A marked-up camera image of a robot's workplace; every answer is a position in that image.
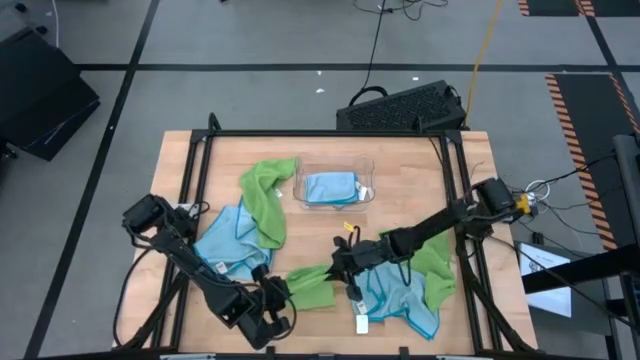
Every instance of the white tag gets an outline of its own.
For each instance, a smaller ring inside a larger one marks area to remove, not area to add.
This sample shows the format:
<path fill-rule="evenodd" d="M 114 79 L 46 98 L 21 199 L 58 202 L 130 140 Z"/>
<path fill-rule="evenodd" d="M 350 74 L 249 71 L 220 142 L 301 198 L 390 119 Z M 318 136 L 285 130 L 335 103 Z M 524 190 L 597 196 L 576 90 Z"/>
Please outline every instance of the white tag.
<path fill-rule="evenodd" d="M 367 187 L 360 187 L 360 192 L 358 192 L 358 200 L 363 201 L 367 197 Z"/>
<path fill-rule="evenodd" d="M 226 274 L 227 271 L 229 271 L 227 269 L 227 265 L 225 265 L 222 261 L 216 264 L 216 270 L 218 270 L 219 274 Z"/>
<path fill-rule="evenodd" d="M 364 335 L 369 333 L 369 317 L 367 315 L 356 315 L 356 334 Z"/>
<path fill-rule="evenodd" d="M 360 312 L 360 315 L 367 315 L 367 305 L 365 305 L 363 301 L 357 302 L 356 307 L 358 308 L 358 312 Z"/>

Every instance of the yellow cable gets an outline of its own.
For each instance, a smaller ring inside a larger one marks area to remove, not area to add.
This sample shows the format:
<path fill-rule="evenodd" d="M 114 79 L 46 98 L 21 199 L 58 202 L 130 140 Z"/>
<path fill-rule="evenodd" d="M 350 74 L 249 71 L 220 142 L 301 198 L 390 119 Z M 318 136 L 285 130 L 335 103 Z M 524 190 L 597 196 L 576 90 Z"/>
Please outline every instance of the yellow cable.
<path fill-rule="evenodd" d="M 496 24 L 496 20 L 498 20 L 498 14 L 500 14 L 501 6 L 502 0 L 496 0 L 496 8 L 493 10 L 493 15 L 491 15 L 491 21 L 489 22 L 489 27 L 487 28 L 487 34 L 484 36 L 482 47 L 480 48 L 480 52 L 478 53 L 478 57 L 476 58 L 476 63 L 473 66 L 473 75 L 471 76 L 471 85 L 469 86 L 469 95 L 467 96 L 467 116 L 464 118 L 463 126 L 467 126 L 467 119 L 469 119 L 469 114 L 471 114 L 471 104 L 473 103 L 473 89 L 476 86 L 478 67 L 482 62 L 482 57 L 484 56 L 485 50 L 487 50 L 487 47 L 489 46 L 489 40 L 491 39 L 491 34 L 493 33 L 493 26 Z"/>

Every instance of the folded blue cloth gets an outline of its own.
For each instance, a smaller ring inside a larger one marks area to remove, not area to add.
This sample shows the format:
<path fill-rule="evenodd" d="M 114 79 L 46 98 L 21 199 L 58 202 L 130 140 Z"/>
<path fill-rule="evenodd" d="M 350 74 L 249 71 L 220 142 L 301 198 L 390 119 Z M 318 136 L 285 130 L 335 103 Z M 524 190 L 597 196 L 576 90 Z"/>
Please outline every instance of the folded blue cloth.
<path fill-rule="evenodd" d="M 326 172 L 307 176 L 306 201 L 312 204 L 351 204 L 358 201 L 358 178 L 352 172 Z"/>

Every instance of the white paper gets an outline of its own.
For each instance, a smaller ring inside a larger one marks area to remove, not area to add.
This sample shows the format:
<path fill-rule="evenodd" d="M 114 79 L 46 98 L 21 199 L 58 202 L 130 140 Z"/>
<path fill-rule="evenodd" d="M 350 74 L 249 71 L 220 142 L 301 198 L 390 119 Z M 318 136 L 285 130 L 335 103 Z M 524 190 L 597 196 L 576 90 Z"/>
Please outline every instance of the white paper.
<path fill-rule="evenodd" d="M 362 186 L 360 187 L 360 191 L 358 191 L 358 200 L 359 201 L 364 201 L 364 199 L 367 197 L 367 187 L 366 186 Z"/>
<path fill-rule="evenodd" d="M 551 254 L 527 244 L 521 244 L 520 251 L 531 256 L 547 269 L 571 262 L 565 257 Z M 520 275 L 524 276 L 538 271 L 544 270 L 526 256 L 520 255 Z M 527 303 L 538 309 L 571 317 L 571 289 L 568 287 L 528 294 Z"/>
<path fill-rule="evenodd" d="M 365 335 L 369 333 L 369 316 L 356 315 L 356 334 Z"/>
<path fill-rule="evenodd" d="M 363 301 L 359 301 L 358 303 L 356 303 L 356 307 L 358 308 L 358 312 L 360 312 L 360 315 L 367 314 L 367 305 L 365 305 Z"/>

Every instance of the black box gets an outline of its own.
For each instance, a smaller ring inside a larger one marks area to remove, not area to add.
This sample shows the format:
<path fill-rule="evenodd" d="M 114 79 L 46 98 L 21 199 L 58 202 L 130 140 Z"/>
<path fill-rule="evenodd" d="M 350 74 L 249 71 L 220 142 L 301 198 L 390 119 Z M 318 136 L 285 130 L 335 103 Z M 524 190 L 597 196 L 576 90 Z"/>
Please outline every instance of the black box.
<path fill-rule="evenodd" d="M 338 110 L 338 130 L 459 129 L 466 114 L 444 80 Z"/>
<path fill-rule="evenodd" d="M 100 104 L 58 49 L 24 30 L 0 43 L 0 138 L 51 160 Z"/>

